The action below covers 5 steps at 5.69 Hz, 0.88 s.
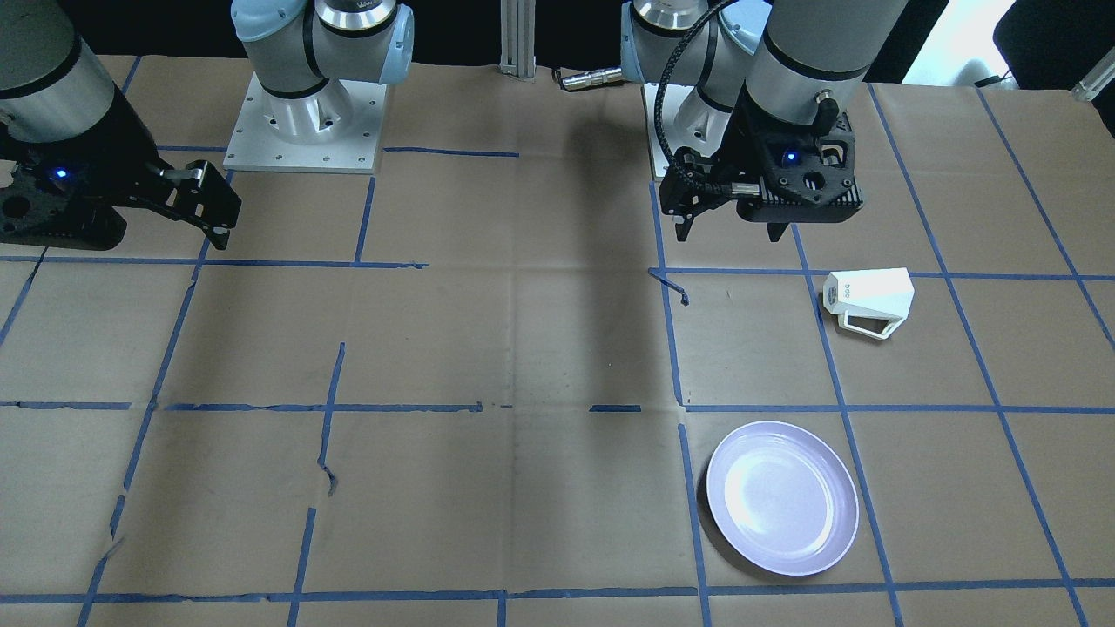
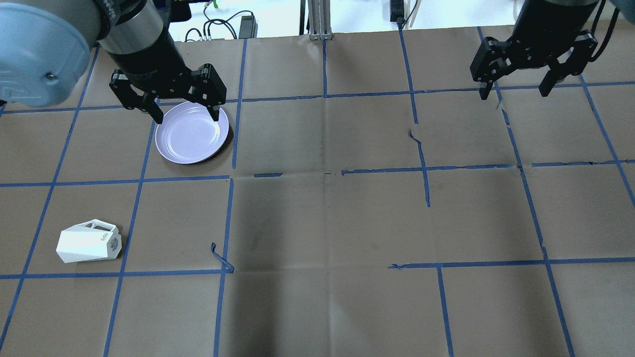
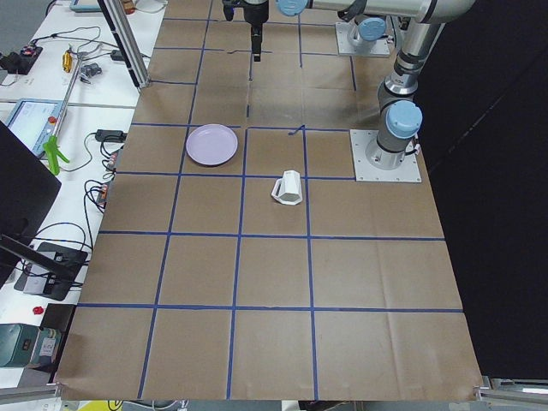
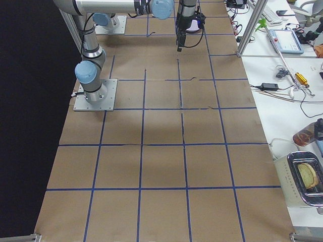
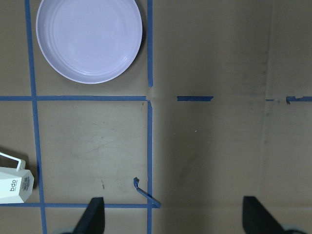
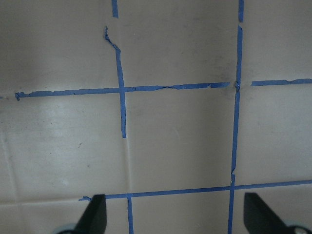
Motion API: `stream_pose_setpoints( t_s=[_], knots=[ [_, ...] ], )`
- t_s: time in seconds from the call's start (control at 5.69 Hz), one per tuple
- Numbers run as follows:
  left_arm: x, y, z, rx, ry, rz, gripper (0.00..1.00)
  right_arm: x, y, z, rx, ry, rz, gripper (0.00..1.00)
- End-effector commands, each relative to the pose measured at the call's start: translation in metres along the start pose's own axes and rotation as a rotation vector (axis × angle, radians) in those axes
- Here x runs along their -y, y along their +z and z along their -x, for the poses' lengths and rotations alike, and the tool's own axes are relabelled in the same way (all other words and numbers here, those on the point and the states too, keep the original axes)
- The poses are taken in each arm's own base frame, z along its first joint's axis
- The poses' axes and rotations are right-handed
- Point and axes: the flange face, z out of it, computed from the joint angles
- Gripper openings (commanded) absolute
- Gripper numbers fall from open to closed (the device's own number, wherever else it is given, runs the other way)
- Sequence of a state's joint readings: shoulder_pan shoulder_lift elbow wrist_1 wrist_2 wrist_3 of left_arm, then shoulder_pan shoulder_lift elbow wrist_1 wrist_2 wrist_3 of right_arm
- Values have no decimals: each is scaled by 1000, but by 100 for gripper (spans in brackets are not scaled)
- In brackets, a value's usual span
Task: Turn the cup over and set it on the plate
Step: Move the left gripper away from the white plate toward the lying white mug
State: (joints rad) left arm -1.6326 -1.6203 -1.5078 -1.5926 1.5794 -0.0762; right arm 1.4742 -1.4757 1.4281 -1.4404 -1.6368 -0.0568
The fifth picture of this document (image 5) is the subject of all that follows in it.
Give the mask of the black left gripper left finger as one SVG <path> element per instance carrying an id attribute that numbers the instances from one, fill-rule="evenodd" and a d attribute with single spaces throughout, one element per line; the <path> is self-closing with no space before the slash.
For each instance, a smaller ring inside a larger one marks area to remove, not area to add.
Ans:
<path id="1" fill-rule="evenodd" d="M 105 230 L 104 199 L 91 199 L 79 222 L 75 226 L 74 234 L 103 234 Z"/>

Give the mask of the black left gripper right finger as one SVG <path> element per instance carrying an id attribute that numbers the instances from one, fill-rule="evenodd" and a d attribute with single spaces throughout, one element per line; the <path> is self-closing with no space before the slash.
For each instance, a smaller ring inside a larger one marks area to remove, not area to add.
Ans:
<path id="1" fill-rule="evenodd" d="M 285 230 L 255 196 L 244 196 L 242 226 L 246 234 L 284 234 Z"/>

